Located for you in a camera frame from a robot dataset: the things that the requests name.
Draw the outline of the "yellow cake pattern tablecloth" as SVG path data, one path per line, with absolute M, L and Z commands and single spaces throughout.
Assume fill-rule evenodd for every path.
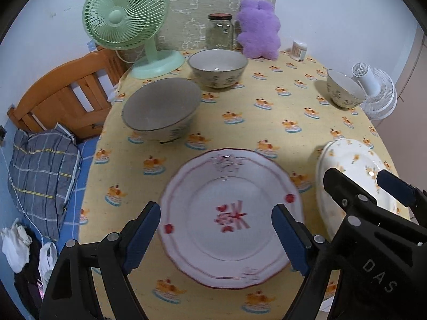
M 232 88 L 203 91 L 195 120 L 185 137 L 165 144 L 148 141 L 125 126 L 125 101 L 143 85 L 122 77 L 90 167 L 82 207 L 88 221 L 80 241 L 101 240 L 137 217 L 147 202 L 159 200 L 167 182 L 185 162 L 225 147 L 248 149 L 271 158 L 291 176 L 301 193 L 306 225 L 323 233 L 315 202 L 315 161 L 336 137 L 368 141 L 385 162 L 392 159 L 374 125 L 361 109 L 342 111 L 326 100 L 326 69 L 313 59 L 297 63 L 252 60 Z M 301 285 L 299 273 L 285 268 L 264 283 L 246 270 L 250 287 L 213 289 L 184 275 L 154 238 L 129 279 L 150 319 L 253 319 L 242 305 L 249 293 L 269 302 L 266 319 L 281 319 Z

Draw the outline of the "white plastic bag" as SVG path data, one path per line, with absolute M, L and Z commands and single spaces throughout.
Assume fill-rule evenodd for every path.
M 52 275 L 57 259 L 58 253 L 56 245 L 52 242 L 45 243 L 39 251 L 38 264 L 38 271 L 42 283 L 47 284 L 49 282 L 49 278 Z

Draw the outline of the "medium white floral bowl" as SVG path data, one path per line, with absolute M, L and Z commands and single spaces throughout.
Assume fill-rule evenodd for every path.
M 224 89 L 240 81 L 248 59 L 238 51 L 209 49 L 192 54 L 187 63 L 199 84 Z

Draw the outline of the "white crumpled cloth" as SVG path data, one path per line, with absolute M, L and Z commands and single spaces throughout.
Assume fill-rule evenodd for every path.
M 1 229 L 1 239 L 1 251 L 6 256 L 11 270 L 19 274 L 30 261 L 32 238 L 26 233 L 25 227 L 19 221 L 19 218 L 16 218 L 11 227 Z

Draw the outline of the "large white floral bowl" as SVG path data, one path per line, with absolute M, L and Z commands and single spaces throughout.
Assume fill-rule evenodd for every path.
M 202 90 L 189 79 L 159 79 L 129 97 L 122 120 L 149 141 L 175 141 L 189 130 L 201 99 Z

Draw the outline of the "blue checked bed sheet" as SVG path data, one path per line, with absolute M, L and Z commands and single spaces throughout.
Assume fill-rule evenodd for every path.
M 88 139 L 78 145 L 80 151 L 80 166 L 77 179 L 66 206 L 66 215 L 57 241 L 57 251 L 60 253 L 70 239 L 79 240 L 80 227 L 88 223 L 88 211 L 82 207 L 90 166 L 96 152 L 98 138 Z

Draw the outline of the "small white floral bowl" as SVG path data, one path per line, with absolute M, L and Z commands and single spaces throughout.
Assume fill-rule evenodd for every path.
M 331 100 L 340 108 L 355 108 L 366 100 L 364 89 L 347 75 L 327 70 L 326 87 Z

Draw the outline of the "green cartoon wall mat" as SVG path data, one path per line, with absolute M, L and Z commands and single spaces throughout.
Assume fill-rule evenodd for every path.
M 208 15 L 235 15 L 241 0 L 169 0 L 169 11 L 163 27 L 156 36 L 159 49 L 191 51 L 205 47 Z M 266 0 L 272 4 L 276 0 Z

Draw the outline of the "wooden bed headboard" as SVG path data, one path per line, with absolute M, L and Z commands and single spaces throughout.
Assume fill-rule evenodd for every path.
M 27 132 L 39 133 L 60 123 L 79 139 L 99 136 L 112 107 L 97 75 L 102 70 L 116 85 L 127 67 L 115 51 L 98 46 L 42 76 L 7 116 Z

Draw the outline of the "cotton swab container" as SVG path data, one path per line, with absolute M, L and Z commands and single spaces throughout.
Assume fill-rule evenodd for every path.
M 292 59 L 295 59 L 295 61 L 303 62 L 305 59 L 307 49 L 308 49 L 308 46 L 306 43 L 303 43 L 302 41 L 294 40 L 292 44 L 290 56 Z

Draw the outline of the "white plate red pattern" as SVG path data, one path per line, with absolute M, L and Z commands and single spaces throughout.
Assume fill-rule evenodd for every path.
M 273 160 L 235 148 L 203 153 L 185 163 L 162 193 L 164 250 L 204 286 L 259 285 L 290 263 L 271 222 L 277 204 L 303 222 L 300 192 Z

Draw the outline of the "white plate orange flowers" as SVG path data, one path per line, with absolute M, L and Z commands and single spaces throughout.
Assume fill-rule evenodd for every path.
M 378 172 L 386 168 L 380 157 L 355 139 L 332 141 L 323 148 L 315 170 L 317 205 L 330 238 L 334 237 L 345 217 L 345 212 L 323 187 L 323 176 L 330 168 L 336 168 L 365 189 L 379 207 L 394 214 L 399 212 L 397 200 L 380 188 L 376 181 Z

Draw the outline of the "purple plush toy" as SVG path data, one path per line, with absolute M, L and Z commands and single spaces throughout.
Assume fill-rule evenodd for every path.
M 281 24 L 271 2 L 241 0 L 236 20 L 240 26 L 237 41 L 247 58 L 278 59 L 281 46 L 279 37 Z

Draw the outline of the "blue plaid pillow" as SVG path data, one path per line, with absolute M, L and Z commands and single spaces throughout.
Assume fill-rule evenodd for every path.
M 59 239 L 66 206 L 77 180 L 80 150 L 60 123 L 39 133 L 17 130 L 9 163 L 9 193 L 36 231 Z

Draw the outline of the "white desk fan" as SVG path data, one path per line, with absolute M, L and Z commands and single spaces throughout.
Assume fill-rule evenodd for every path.
M 390 116 L 397 105 L 397 91 L 391 77 L 382 69 L 358 62 L 352 68 L 353 80 L 366 93 L 361 103 L 371 121 L 380 121 Z

